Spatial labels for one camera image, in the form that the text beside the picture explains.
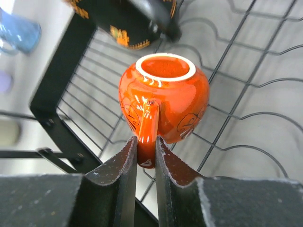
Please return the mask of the lavender plastic cup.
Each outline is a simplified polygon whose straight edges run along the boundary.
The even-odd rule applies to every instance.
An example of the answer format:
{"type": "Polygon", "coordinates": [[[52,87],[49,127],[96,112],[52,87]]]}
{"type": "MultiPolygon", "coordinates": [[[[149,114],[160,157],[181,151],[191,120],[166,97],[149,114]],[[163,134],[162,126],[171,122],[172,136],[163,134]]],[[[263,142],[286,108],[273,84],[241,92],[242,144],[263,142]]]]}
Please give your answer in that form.
{"type": "Polygon", "coordinates": [[[1,70],[0,71],[0,92],[1,93],[6,93],[10,91],[12,87],[12,76],[8,74],[7,72],[1,70]]]}

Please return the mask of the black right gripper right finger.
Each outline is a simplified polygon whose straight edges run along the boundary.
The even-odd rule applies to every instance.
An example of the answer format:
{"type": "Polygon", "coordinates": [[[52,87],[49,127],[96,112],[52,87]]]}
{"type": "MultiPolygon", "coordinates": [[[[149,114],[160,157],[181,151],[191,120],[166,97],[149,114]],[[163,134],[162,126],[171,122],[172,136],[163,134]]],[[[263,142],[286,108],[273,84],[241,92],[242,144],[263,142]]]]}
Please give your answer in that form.
{"type": "Polygon", "coordinates": [[[285,178],[205,177],[156,141],[161,227],[300,227],[303,186],[285,178]]]}

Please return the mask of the orange patterned teapot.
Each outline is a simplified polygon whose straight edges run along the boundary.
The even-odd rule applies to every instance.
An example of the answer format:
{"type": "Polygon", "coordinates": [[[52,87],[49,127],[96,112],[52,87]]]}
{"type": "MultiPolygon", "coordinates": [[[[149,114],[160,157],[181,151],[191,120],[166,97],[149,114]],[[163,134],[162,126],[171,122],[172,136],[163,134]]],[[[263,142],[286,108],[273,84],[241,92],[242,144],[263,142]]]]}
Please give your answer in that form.
{"type": "Polygon", "coordinates": [[[138,139],[138,165],[156,166],[158,137],[168,144],[188,137],[206,112],[209,96],[206,75],[183,56],[148,54],[127,68],[118,97],[125,120],[138,139]]]}

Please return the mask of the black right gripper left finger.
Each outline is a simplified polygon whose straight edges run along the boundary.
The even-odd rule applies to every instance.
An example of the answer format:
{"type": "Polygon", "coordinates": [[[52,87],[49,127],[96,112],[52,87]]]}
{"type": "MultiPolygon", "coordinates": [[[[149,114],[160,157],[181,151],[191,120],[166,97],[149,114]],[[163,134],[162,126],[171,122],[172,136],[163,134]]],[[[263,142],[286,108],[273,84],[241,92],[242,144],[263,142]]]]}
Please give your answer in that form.
{"type": "Polygon", "coordinates": [[[3,227],[132,227],[137,138],[87,174],[2,175],[3,227]]]}

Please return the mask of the black patterned mug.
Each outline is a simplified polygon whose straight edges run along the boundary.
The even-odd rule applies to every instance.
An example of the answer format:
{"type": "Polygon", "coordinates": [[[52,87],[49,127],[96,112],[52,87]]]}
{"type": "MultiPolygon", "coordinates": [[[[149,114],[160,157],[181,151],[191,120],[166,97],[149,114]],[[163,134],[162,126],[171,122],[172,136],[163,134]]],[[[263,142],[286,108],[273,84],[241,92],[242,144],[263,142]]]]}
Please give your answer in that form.
{"type": "Polygon", "coordinates": [[[67,0],[66,3],[126,49],[145,48],[162,35],[175,42],[182,35],[175,0],[67,0]]]}

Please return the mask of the blue ceramic mug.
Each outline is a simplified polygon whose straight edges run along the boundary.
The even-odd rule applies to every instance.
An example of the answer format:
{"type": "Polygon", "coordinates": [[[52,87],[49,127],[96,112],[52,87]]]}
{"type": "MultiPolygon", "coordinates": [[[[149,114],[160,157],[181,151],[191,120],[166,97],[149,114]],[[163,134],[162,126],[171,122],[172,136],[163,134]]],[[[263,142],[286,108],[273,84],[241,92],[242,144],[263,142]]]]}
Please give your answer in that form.
{"type": "Polygon", "coordinates": [[[1,52],[9,55],[18,52],[30,54],[38,45],[41,32],[39,23],[0,10],[0,40],[10,45],[9,49],[1,46],[1,52]]]}

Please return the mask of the beige ceramic mug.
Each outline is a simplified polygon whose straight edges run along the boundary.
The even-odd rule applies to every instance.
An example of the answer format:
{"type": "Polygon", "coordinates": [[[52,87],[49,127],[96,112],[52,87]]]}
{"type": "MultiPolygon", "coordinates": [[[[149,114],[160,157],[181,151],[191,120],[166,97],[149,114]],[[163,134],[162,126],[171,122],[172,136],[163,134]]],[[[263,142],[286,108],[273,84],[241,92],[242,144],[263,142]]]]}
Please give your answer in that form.
{"type": "Polygon", "coordinates": [[[0,121],[0,145],[11,146],[17,143],[20,135],[20,125],[15,120],[0,121]]]}

